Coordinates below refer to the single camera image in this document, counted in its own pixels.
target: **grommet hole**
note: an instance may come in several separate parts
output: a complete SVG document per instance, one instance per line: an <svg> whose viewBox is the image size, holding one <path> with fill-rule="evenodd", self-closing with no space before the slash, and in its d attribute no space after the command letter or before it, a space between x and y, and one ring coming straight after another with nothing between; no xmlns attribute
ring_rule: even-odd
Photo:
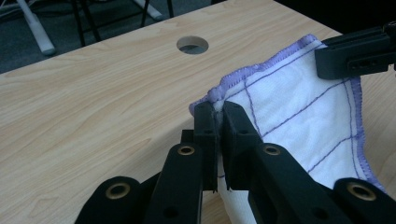
<svg viewBox="0 0 396 224"><path fill-rule="evenodd" d="M209 44L199 36L190 35L181 37L177 41L177 48L187 54L202 54L209 49Z"/></svg>
<svg viewBox="0 0 396 224"><path fill-rule="evenodd" d="M116 183L106 190L106 197L111 200L117 200L125 197L130 190L131 187L127 183Z"/></svg>
<svg viewBox="0 0 396 224"><path fill-rule="evenodd" d="M193 147L181 147L177 150L177 153L182 156L189 156L195 152Z"/></svg>
<svg viewBox="0 0 396 224"><path fill-rule="evenodd" d="M279 148L276 147L264 147L263 151L271 156L277 156L280 154Z"/></svg>
<svg viewBox="0 0 396 224"><path fill-rule="evenodd" d="M375 193L361 184L349 183L346 188L353 196L364 201L374 201L376 199Z"/></svg>

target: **purple stripe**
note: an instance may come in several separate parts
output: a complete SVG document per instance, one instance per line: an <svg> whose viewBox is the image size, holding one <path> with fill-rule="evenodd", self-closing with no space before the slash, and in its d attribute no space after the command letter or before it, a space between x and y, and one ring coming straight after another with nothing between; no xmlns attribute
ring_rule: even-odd
<svg viewBox="0 0 396 224"><path fill-rule="evenodd" d="M301 114L303 111L305 111L309 106L311 106L314 102L316 102L319 98L321 98L324 94L326 94L326 92L328 92L329 90L331 90L332 88L335 88L343 83L345 83L347 80L343 80L340 83L336 83L332 86L330 86L329 88L327 88L323 93L321 93L319 96L317 96L313 101L311 101L308 105L306 105L305 107L303 107L302 109L300 109L297 113L291 115L291 117L285 119L284 121L282 121L280 124L276 125L273 129L271 129L270 131L266 132L265 134L262 135L262 139L269 133L273 132L274 130L276 130L277 128L279 128L280 126L282 126L283 124L287 123L288 121L294 119L297 115Z"/></svg>
<svg viewBox="0 0 396 224"><path fill-rule="evenodd" d="M311 171L313 171L321 162L323 162L330 154L332 154L332 152L334 152L335 151L335 149L336 148L338 148L340 145L341 145L341 143L343 143L343 142L345 142L345 141L347 141L347 140L349 140L349 139L351 139L351 138L353 138L354 136L350 136L350 137L347 137L347 138L344 138L343 140L341 140L341 141L339 141L336 145L335 145L335 147L333 147L332 148L332 150L330 150L321 160L319 160L313 167L311 167L310 169L308 169L308 173L311 173Z"/></svg>
<svg viewBox="0 0 396 224"><path fill-rule="evenodd" d="M245 90L247 91L247 98L248 98L248 101L249 101L249 104L250 104L251 114L253 115L253 122L254 122L254 125L256 126L256 131L259 133L259 135L262 135L262 131L260 130L260 126L257 123L256 113L254 113L253 100L251 98L250 92L248 91L247 80L246 79L244 81L244 85L245 85Z"/></svg>
<svg viewBox="0 0 396 224"><path fill-rule="evenodd" d="M363 129L363 121L361 118L361 104L362 104L362 97L361 97L361 78L354 77L351 79L351 86L353 97L355 100L356 106L356 126L357 126L357 134L356 139L358 140L358 159L359 163L361 164L361 169L363 170L364 174L367 177L367 181L382 189L385 192L385 188L379 183L378 179L375 177L372 169L370 168L370 164L367 162L366 157L364 156L364 142L365 142L365 135Z"/></svg>
<svg viewBox="0 0 396 224"><path fill-rule="evenodd" d="M352 135L353 135L353 129L352 129L352 105L350 103L349 92L347 90L347 84L346 83L344 83L344 89L346 90L346 98L347 98L347 103L349 105L349 130L350 130L349 136L351 137L350 138L350 145L351 145L350 151L352 153L353 169L355 170L356 176L359 179L361 179L361 176L359 175L359 172L358 172L358 169L356 168L356 163L355 163L355 152L354 152L355 148L353 147L354 139L352 138Z"/></svg>
<svg viewBox="0 0 396 224"><path fill-rule="evenodd" d="M271 68L272 66L285 60L293 53L305 48L307 45L311 44L314 41L317 41L317 38L314 35L306 35L299 39L297 42L282 49L280 52L278 52L276 55L274 55L264 63L253 64L251 66L246 66L233 71L231 74L223 77L220 81L220 84L217 87L211 89L204 98L190 104L190 113L194 115L195 106L200 104L201 102L210 101L211 103L215 103L216 101L224 99L226 91L238 84L246 77L249 77L258 71L264 71L268 68Z"/></svg>

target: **wood grain surface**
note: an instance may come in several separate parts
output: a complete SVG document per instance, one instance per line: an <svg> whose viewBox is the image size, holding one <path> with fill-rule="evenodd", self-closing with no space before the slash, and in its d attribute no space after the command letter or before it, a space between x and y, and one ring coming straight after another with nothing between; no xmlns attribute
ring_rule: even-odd
<svg viewBox="0 0 396 224"><path fill-rule="evenodd" d="M0 223L73 223L103 181L155 175L192 129L190 103L307 34L338 35L270 0L229 0L1 75ZM190 35L208 51L179 51ZM395 82L362 82L366 152L393 198ZM203 223L229 222L206 192Z"/></svg>

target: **black plastic part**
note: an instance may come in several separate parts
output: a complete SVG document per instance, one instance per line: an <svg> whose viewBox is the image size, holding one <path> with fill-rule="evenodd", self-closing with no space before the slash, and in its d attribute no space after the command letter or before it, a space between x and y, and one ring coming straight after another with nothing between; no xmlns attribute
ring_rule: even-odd
<svg viewBox="0 0 396 224"><path fill-rule="evenodd" d="M372 28L323 41L327 48L316 49L318 77L338 79L386 72L396 63L393 29Z"/></svg>
<svg viewBox="0 0 396 224"><path fill-rule="evenodd" d="M227 189L248 190L248 152L262 142L244 107L224 102L221 151Z"/></svg>
<svg viewBox="0 0 396 224"><path fill-rule="evenodd" d="M204 153L203 177L204 190L218 189L219 128L215 110L209 102L194 108L193 143Z"/></svg>
<svg viewBox="0 0 396 224"><path fill-rule="evenodd" d="M141 223L158 176L142 184L124 176L108 179L84 204L76 223Z"/></svg>
<svg viewBox="0 0 396 224"><path fill-rule="evenodd" d="M252 178L262 186L255 186L251 193L268 194L277 211L274 223L352 223L285 148L258 145L250 160ZM265 210L252 211L258 220L268 216Z"/></svg>
<svg viewBox="0 0 396 224"><path fill-rule="evenodd" d="M170 149L143 223L200 223L202 156L195 144Z"/></svg>
<svg viewBox="0 0 396 224"><path fill-rule="evenodd" d="M395 223L396 202L372 184L356 178L339 179L334 199L355 223Z"/></svg>

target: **table top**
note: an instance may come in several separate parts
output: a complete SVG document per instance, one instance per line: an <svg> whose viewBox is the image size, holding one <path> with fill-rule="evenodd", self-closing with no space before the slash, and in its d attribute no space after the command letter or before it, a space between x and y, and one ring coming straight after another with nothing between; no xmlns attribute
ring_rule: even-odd
<svg viewBox="0 0 396 224"><path fill-rule="evenodd" d="M233 70L335 31L271 0L229 0L0 76L0 222L73 223L105 180L158 173L190 103ZM183 36L205 39L197 55ZM396 78L362 78L366 154L396 198ZM203 223L229 223L205 193Z"/></svg>

